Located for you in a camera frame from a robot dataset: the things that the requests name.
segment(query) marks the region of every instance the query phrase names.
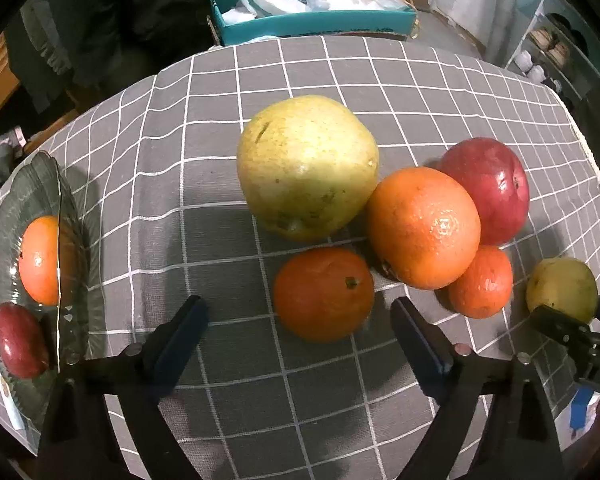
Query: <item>small yellow fruit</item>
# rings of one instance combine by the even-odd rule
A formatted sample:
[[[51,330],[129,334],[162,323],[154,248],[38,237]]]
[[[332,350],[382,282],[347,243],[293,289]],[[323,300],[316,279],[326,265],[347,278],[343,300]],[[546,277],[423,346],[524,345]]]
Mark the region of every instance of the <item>small yellow fruit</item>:
[[[344,227],[364,207],[378,179],[378,146],[340,103],[302,96],[251,119],[238,145],[237,169],[258,221],[307,242]]]
[[[542,304],[583,323],[591,322],[598,305],[598,288],[587,264],[568,257],[542,260],[529,277],[526,306],[531,312]]]

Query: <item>gray checkered tablecloth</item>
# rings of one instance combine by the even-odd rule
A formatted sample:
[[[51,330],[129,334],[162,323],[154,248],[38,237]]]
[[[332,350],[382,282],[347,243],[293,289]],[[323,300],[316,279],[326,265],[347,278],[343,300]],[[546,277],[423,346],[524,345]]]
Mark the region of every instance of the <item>gray checkered tablecloth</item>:
[[[251,217],[235,153],[257,111],[306,94],[343,102],[368,126],[381,176],[427,164],[469,136],[496,137],[518,154],[531,203],[526,225],[504,245],[515,286],[501,314],[466,319],[433,292],[374,272],[376,305],[351,338],[307,344],[279,325],[270,287],[303,247]],[[397,41],[267,41],[176,63],[85,113],[43,149],[66,173],[90,235],[90,355],[143,340],[189,294],[210,305],[208,332],[160,405],[205,479],[395,478],[436,410],[390,329],[386,307],[404,294],[452,342],[487,356],[531,354],[555,415],[574,393],[564,349],[525,322],[525,280],[542,258],[569,254],[589,264],[600,293],[600,172],[544,86]],[[369,250],[360,221],[323,243]],[[146,475],[120,407],[109,405],[130,468]],[[489,399],[478,405],[452,478],[466,471],[488,407]],[[8,420],[0,397],[0,422],[35,449],[35,433],[15,432]]]

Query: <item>apple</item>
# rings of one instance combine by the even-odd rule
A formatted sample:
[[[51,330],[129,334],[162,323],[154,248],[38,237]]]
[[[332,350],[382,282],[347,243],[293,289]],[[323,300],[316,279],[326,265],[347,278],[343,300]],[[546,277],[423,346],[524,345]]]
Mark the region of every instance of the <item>apple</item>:
[[[33,379],[49,368],[38,320],[15,303],[0,304],[0,357],[9,373],[21,379]]]
[[[484,137],[463,140],[442,156],[438,170],[474,199],[482,245],[502,245],[520,231],[529,211],[529,184],[520,160],[503,143]]]

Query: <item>tangerine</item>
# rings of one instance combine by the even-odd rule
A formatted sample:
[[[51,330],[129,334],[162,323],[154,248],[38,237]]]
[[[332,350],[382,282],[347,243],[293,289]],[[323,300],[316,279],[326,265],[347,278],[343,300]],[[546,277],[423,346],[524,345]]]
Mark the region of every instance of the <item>tangerine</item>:
[[[507,304],[512,289],[513,272],[506,253],[483,245],[464,274],[449,285],[449,301],[460,314],[484,319]]]
[[[386,177],[369,199],[366,218],[382,266],[416,288],[454,282],[480,243],[474,201],[450,176],[431,168],[404,168]]]
[[[282,325],[297,336],[329,342],[353,332],[374,303],[365,261],[338,247],[309,249],[276,276],[273,301]]]
[[[58,229],[57,216],[41,216],[31,222],[22,235],[18,272],[20,281],[34,301],[46,306],[59,304],[58,255],[62,304],[71,303],[77,263],[74,237],[67,226]]]

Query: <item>large orange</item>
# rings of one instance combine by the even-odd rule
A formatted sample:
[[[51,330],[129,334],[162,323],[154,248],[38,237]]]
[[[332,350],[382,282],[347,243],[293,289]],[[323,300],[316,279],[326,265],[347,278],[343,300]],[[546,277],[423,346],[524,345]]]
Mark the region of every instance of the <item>large orange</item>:
[[[18,272],[25,290],[46,306],[56,306],[58,295],[58,241],[60,241],[62,304],[71,303],[77,263],[74,237],[64,226],[58,236],[58,217],[41,216],[22,235]]]
[[[513,272],[504,251],[480,246],[469,268],[449,285],[449,301],[460,314],[483,319],[507,304],[512,288]]]
[[[282,267],[273,301],[291,332],[309,341],[335,341],[353,332],[371,312],[374,280],[365,261],[351,251],[310,249]]]
[[[450,176],[405,168],[386,177],[367,205],[367,231],[383,267],[416,288],[447,286],[480,242],[474,202]]]

